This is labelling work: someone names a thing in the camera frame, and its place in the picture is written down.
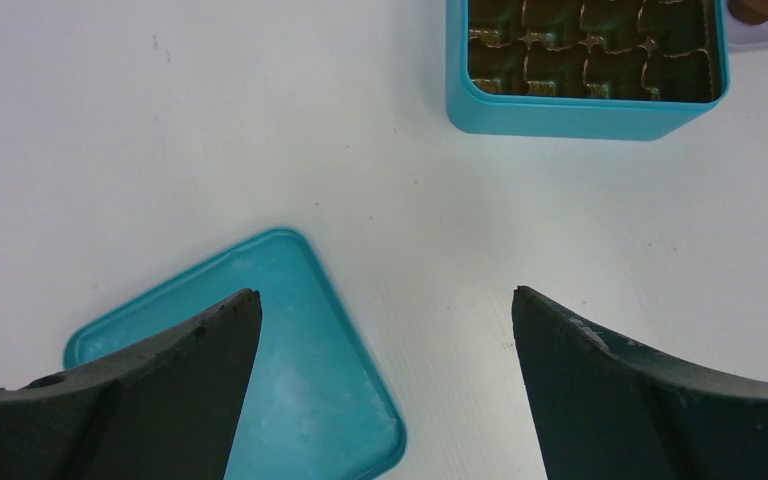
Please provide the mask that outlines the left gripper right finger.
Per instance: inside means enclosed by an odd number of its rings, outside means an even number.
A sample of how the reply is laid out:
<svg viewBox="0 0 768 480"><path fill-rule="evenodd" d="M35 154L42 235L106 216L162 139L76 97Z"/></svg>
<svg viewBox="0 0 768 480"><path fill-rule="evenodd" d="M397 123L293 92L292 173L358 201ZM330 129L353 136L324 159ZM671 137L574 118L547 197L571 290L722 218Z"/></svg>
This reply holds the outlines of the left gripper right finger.
<svg viewBox="0 0 768 480"><path fill-rule="evenodd" d="M551 479L768 479L768 382L697 365L532 288L513 335Z"/></svg>

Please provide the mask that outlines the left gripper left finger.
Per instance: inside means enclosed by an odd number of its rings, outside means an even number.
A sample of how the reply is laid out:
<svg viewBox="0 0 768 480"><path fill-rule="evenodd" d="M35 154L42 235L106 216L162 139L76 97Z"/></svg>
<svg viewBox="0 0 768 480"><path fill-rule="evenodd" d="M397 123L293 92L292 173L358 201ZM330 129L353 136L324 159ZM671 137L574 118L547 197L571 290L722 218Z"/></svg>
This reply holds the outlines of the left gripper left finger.
<svg viewBox="0 0 768 480"><path fill-rule="evenodd" d="M262 325L243 289L94 361L0 388L0 479L220 479Z"/></svg>

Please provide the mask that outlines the teal chocolate tin box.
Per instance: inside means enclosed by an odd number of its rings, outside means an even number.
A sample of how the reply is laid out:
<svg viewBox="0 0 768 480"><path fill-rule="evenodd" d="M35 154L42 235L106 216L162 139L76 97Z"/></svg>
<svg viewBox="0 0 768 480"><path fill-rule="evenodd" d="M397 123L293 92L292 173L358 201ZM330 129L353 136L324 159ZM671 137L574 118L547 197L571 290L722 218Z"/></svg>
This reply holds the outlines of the teal chocolate tin box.
<svg viewBox="0 0 768 480"><path fill-rule="evenodd" d="M718 1L450 1L445 35L467 133L655 140L728 89Z"/></svg>

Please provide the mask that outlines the brown round chocolate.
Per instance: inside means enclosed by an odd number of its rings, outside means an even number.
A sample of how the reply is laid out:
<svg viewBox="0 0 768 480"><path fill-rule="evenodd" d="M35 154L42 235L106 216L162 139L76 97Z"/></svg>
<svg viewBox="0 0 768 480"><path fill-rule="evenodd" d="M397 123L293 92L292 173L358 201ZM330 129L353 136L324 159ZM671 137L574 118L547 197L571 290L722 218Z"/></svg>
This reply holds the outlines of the brown round chocolate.
<svg viewBox="0 0 768 480"><path fill-rule="evenodd" d="M738 22L757 26L768 21L768 0L728 0L730 15Z"/></svg>

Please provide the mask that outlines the teal tin lid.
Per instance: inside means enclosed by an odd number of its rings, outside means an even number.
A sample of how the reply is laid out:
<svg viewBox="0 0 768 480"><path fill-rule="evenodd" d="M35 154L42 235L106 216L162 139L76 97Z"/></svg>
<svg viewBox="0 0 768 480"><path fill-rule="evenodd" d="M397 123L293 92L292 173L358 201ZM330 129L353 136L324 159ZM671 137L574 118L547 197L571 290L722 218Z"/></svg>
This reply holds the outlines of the teal tin lid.
<svg viewBox="0 0 768 480"><path fill-rule="evenodd" d="M328 275L299 232L264 231L78 329L63 364L95 360L248 288L263 320L229 479L373 479L406 429Z"/></svg>

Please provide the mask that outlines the lilac plastic tray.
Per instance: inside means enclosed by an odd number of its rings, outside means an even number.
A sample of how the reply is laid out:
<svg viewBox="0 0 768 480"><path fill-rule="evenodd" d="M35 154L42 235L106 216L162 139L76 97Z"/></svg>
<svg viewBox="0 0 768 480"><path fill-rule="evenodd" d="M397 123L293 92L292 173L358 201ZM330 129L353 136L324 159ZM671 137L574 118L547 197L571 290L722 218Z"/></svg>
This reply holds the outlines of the lilac plastic tray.
<svg viewBox="0 0 768 480"><path fill-rule="evenodd" d="M735 20L729 13L727 1L725 8L725 24L727 39L733 50L753 50L768 48L768 21L757 26L749 26Z"/></svg>

